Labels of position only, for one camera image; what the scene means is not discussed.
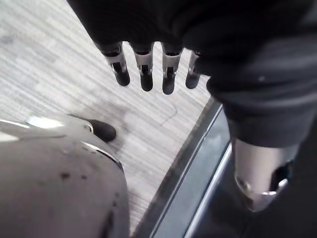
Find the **wood grain floor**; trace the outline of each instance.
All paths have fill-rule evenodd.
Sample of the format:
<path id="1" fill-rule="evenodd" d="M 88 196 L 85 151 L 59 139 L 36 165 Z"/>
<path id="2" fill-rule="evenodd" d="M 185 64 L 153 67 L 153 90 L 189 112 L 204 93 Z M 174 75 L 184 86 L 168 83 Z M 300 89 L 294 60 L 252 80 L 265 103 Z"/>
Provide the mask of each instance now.
<path id="1" fill-rule="evenodd" d="M 185 87 L 188 50 L 169 96 L 161 90 L 160 44 L 148 93 L 127 44 L 124 52 L 131 83 L 123 88 L 65 0 L 0 0 L 0 118 L 73 113 L 114 125 L 111 146 L 126 172 L 133 231 L 210 96 L 206 78 Z"/>

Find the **black sleeve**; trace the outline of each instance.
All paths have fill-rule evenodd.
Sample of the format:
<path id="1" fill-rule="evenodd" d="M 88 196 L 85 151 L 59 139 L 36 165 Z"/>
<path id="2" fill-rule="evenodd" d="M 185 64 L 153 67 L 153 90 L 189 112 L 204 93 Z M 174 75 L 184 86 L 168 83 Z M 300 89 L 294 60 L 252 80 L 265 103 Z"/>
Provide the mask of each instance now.
<path id="1" fill-rule="evenodd" d="M 155 1 L 158 25 L 200 53 L 231 133 L 266 147 L 307 136 L 317 102 L 314 0 Z"/>

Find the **gray wooden floor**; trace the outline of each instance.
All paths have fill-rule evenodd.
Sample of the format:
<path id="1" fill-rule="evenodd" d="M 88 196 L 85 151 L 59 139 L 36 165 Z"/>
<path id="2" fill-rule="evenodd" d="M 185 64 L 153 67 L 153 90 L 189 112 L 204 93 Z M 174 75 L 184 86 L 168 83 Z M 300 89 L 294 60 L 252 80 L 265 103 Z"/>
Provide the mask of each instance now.
<path id="1" fill-rule="evenodd" d="M 0 118 L 74 113 L 114 125 L 111 144 L 130 191 L 131 231 L 209 100 L 206 78 L 185 87 L 185 50 L 175 91 L 161 91 L 161 46 L 154 48 L 154 89 L 144 92 L 124 45 L 131 84 L 120 87 L 65 0 L 0 0 Z"/>

